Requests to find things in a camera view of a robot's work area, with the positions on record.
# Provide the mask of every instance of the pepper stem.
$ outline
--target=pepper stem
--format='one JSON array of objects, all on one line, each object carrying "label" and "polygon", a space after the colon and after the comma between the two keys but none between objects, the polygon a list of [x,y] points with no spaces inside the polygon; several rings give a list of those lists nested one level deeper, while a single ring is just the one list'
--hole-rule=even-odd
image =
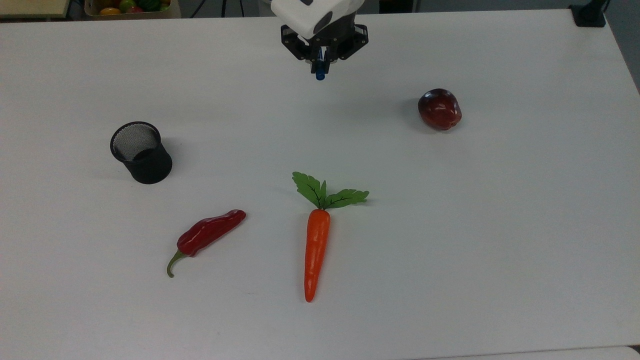
[{"label": "pepper stem", "polygon": [[180,250],[175,252],[175,255],[171,258],[171,261],[169,261],[169,265],[166,266],[166,274],[169,275],[169,277],[173,277],[173,273],[171,272],[171,266],[173,266],[173,263],[184,257],[186,257],[186,255]]}]

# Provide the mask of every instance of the carrot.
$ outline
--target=carrot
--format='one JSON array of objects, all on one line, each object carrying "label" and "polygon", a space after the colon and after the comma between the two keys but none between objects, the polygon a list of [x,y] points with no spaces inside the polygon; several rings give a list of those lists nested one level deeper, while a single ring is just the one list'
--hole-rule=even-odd
[{"label": "carrot", "polygon": [[329,238],[331,216],[328,208],[342,208],[347,205],[366,202],[369,192],[344,189],[333,195],[326,195],[326,181],[320,181],[300,172],[293,173],[293,181],[298,192],[316,205],[307,222],[307,248],[305,250],[305,300],[312,302],[316,295],[320,270],[324,261],[324,252]]},{"label": "carrot", "polygon": [[307,249],[305,250],[305,300],[307,302],[311,302],[316,295],[330,224],[331,215],[323,209],[315,209],[309,214]]}]

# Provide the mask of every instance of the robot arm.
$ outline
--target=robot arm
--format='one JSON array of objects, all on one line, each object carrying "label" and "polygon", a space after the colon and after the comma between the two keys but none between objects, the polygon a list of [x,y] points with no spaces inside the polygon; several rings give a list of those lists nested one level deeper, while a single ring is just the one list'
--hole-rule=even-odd
[{"label": "robot arm", "polygon": [[324,79],[331,63],[346,60],[369,42],[367,27],[355,24],[364,0],[272,0],[271,10],[286,25],[282,43]]}]

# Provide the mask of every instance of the black mesh pencil holder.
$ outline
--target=black mesh pencil holder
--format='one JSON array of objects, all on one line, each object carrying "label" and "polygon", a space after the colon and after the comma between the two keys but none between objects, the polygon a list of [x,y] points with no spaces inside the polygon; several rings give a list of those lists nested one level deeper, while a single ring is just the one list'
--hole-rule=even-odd
[{"label": "black mesh pencil holder", "polygon": [[121,161],[131,176],[143,184],[155,184],[171,172],[173,162],[160,141],[155,126],[130,122],[111,137],[111,153]]}]

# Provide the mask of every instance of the carrot leaf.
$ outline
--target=carrot leaf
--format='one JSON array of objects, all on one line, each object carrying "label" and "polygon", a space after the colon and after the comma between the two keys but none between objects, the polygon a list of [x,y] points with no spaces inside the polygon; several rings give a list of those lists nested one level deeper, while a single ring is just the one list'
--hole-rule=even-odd
[{"label": "carrot leaf", "polygon": [[320,185],[320,181],[313,176],[302,174],[301,172],[293,173],[293,182],[298,186],[298,192],[306,197],[318,209],[324,208],[326,198],[326,181]]},{"label": "carrot leaf", "polygon": [[324,200],[324,209],[342,208],[347,205],[358,204],[359,202],[367,202],[366,197],[369,192],[361,192],[360,190],[344,189],[339,193],[329,195]]}]

